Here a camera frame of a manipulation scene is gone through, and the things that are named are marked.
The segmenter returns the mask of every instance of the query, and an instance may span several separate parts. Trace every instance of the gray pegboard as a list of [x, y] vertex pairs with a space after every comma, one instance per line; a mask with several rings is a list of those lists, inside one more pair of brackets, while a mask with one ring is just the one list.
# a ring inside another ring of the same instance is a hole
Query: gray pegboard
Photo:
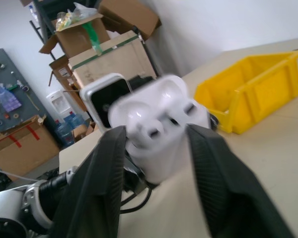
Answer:
[[[20, 80], [22, 84], [28, 85], [26, 80], [23, 78], [19, 70], [15, 67], [14, 63], [11, 61], [9, 56], [6, 54], [4, 49], [0, 49], [0, 63], [5, 65], [4, 69], [0, 69], [0, 83], [3, 83], [4, 86], [11, 84], [16, 84], [16, 79]], [[55, 123], [51, 116], [48, 114], [38, 97], [35, 95], [35, 93], [30, 89], [28, 92], [23, 92], [20, 87], [17, 87], [11, 92], [16, 96], [16, 98], [21, 102], [22, 106], [10, 113], [8, 115], [10, 116], [10, 119], [4, 118], [5, 110], [3, 106], [0, 104], [0, 120], [3, 121], [3, 125], [0, 126], [0, 131], [4, 131], [6, 129], [12, 128], [18, 124], [20, 124], [22, 121], [30, 119], [34, 115], [47, 115], [47, 127], [50, 131], [53, 131], [55, 128]], [[39, 108], [39, 111], [33, 106], [29, 98], [27, 97], [28, 94], [30, 98], [33, 100], [34, 104]], [[19, 118], [15, 119], [13, 117], [14, 114], [18, 114]]]

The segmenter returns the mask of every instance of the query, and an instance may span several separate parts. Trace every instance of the yellow storage bin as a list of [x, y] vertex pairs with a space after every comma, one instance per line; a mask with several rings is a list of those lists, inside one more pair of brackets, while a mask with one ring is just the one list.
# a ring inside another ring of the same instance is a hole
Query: yellow storage bin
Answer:
[[201, 83], [194, 99], [242, 134], [298, 96], [298, 51], [246, 57]]

